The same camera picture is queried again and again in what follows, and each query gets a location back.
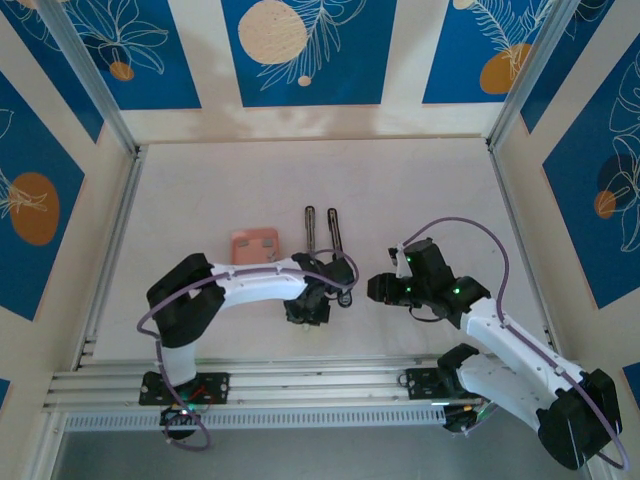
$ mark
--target metal grate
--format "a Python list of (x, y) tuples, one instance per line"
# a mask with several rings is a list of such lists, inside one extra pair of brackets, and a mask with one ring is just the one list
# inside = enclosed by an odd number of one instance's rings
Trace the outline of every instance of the metal grate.
[[(159, 429), (159, 413), (75, 413), (67, 418), (67, 432), (145, 431)], [(283, 408), (218, 410), (202, 416), (211, 429), (374, 427), (441, 425), (444, 409), (416, 407)]]

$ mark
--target metal frame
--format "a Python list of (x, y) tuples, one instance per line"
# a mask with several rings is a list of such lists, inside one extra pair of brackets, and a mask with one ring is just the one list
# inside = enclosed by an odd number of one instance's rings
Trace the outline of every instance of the metal frame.
[[(69, 431), (79, 431), (83, 428), (91, 431), (157, 428), (157, 424), (152, 420), (157, 418), (159, 412), (158, 407), (140, 407), (137, 404), (142, 375), (154, 368), (151, 362), (106, 364), (94, 362), (92, 355), (98, 321), (113, 278), (146, 150), (139, 152), (135, 146), (113, 97), (60, 5), (55, 0), (37, 2), (45, 24), (52, 31), (54, 39), (101, 114), (112, 126), (125, 148), (132, 154), (140, 155), (135, 157), (129, 172), (91, 309), (86, 318), (84, 333), (77, 344), (74, 364), (71, 371), (53, 375), (38, 424), (40, 441), (35, 445), (34, 461), (26, 470), (23, 480), (50, 478), (62, 438), (61, 433), (66, 428)], [(495, 149), (511, 122), (519, 115), (522, 104), (579, 2), (580, 0), (556, 2), (536, 41), (535, 55), (531, 55), (527, 60), (487, 142), (527, 275), (547, 319), (548, 341), (552, 348), (557, 346), (553, 340), (553, 327), (528, 260), (521, 236), (521, 222), (512, 205), (512, 197), (504, 181), (500, 159), (496, 156)], [(337, 420), (328, 423), (329, 417), (319, 416), (317, 420), (303, 417), (302, 421), (297, 420), (298, 423), (307, 427), (359, 425), (361, 422), (373, 422), (372, 424), (376, 425), (442, 423), (442, 406), (460, 402), (451, 399), (410, 401), (406, 388), (398, 384), (398, 377), (405, 369), (417, 365), (435, 366), (436, 358), (433, 355), (423, 355), (204, 362), (199, 364), (202, 371), (225, 371), (231, 374), (229, 402), (226, 406), (216, 406), (207, 417), (207, 422), (213, 428), (246, 428), (247, 422), (255, 428), (255, 422), (261, 422), (260, 419), (268, 417), (271, 420), (268, 423), (265, 420), (261, 424), (263, 427), (280, 428), (290, 426), (292, 417), (287, 415), (316, 412), (339, 416)]]
[(520, 115), (520, 110), (538, 81), (549, 57), (560, 41), (571, 17), (581, 0), (556, 0), (549, 18), (542, 26), (540, 34), (534, 42), (532, 53), (516, 77), (516, 81), (507, 95), (498, 119), (489, 133), (487, 144), (489, 151), (494, 152), (512, 122)]
[(113, 132), (129, 154), (137, 154), (137, 146), (127, 127), (120, 109), (107, 88), (107, 84), (98, 72), (95, 63), (84, 47), (71, 20), (56, 0), (36, 0), (38, 14), (49, 29), (62, 54), (65, 56), (80, 83), (89, 94), (100, 115), (113, 129)]
[(89, 314), (85, 319), (83, 327), (83, 334), (78, 339), (75, 349), (74, 361), (71, 370), (77, 370), (82, 360), (85, 344), (88, 340), (93, 339), (95, 342), (95, 336), (98, 330), (98, 321), (104, 310), (105, 301), (109, 294), (111, 287), (111, 281), (113, 274), (115, 273), (115, 266), (120, 254), (120, 248), (122, 247), (122, 241), (124, 239), (124, 233), (127, 229), (127, 223), (129, 221), (129, 215), (131, 214), (131, 208), (133, 207), (133, 201), (138, 190), (138, 183), (140, 182), (140, 175), (142, 173), (142, 167), (147, 158), (147, 147), (138, 149), (139, 153), (134, 158), (133, 164), (129, 170), (127, 181), (125, 183), (122, 198), (118, 205), (116, 216), (113, 220), (111, 227), (111, 233), (109, 234), (109, 244), (107, 246), (107, 252), (102, 262), (102, 268), (98, 276), (96, 289), (91, 300), (91, 307)]

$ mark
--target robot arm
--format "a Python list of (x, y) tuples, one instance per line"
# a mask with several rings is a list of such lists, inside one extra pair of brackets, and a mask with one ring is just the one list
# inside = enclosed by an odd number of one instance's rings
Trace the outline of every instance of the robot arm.
[[(434, 389), (480, 395), (534, 429), (545, 449), (567, 468), (581, 467), (610, 441), (601, 422), (566, 376), (582, 387), (616, 433), (622, 425), (613, 380), (586, 373), (559, 356), (511, 317), (499, 318), (496, 301), (470, 277), (455, 278), (431, 239), (390, 249), (396, 274), (369, 280), (368, 296), (388, 305), (431, 307), (442, 319), (480, 341), (499, 359), (461, 345), (438, 362)], [(552, 367), (544, 356), (557, 365)]]
[(343, 257), (324, 264), (308, 254), (263, 265), (211, 265), (204, 254), (193, 254), (178, 264), (147, 292), (151, 308), (180, 289), (210, 277), (215, 281), (169, 303), (153, 316), (162, 343), (163, 365), (170, 384), (188, 384), (197, 375), (196, 341), (220, 311), (260, 300), (284, 300), (286, 318), (293, 323), (320, 325), (329, 321), (325, 293), (340, 288), (319, 280), (349, 285), (354, 273)]

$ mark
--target orange circle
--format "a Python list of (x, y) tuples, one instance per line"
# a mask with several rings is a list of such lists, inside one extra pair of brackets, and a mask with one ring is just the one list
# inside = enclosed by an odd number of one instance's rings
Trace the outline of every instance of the orange circle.
[(60, 219), (60, 201), (53, 183), (39, 173), (23, 173), (13, 181), (9, 197), (14, 204), (11, 223), (20, 238), (37, 247), (49, 243)]
[(596, 195), (596, 201), (593, 202), (596, 214), (600, 218), (610, 218), (616, 211), (616, 196), (608, 190), (604, 190)]
[(128, 82), (133, 79), (133, 68), (123, 62), (113, 62), (109, 65), (109, 72), (121, 82)]
[(480, 74), (480, 87), (490, 95), (508, 93), (520, 72), (531, 45), (520, 43), (495, 55)]

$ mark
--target white tabletop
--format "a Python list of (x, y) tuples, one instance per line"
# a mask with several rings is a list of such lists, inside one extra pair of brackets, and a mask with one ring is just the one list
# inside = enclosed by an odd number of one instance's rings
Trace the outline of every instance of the white tabletop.
[[(543, 316), (482, 139), (176, 144), (149, 149), (94, 359), (153, 358), (153, 341), (135, 325), (148, 310), (147, 290), (187, 255), (229, 263), (231, 233), (254, 227), (276, 228), (283, 256), (304, 251), (307, 205), (316, 208), (318, 249), (331, 246), (326, 211), (338, 209), (344, 248), (361, 271), (353, 305), (333, 304), (329, 323), (308, 331), (285, 320), (281, 301), (225, 310), (200, 339), (200, 358), (435, 354), (469, 342), (446, 321), (419, 323), (405, 308), (366, 297), (370, 277), (394, 271), (387, 248), (449, 215), (479, 221), (505, 243), (505, 306), (544, 340)], [(456, 276), (472, 276), (497, 293), (502, 258), (483, 232), (443, 224), (429, 236)], [(429, 316), (422, 310), (416, 313)]]

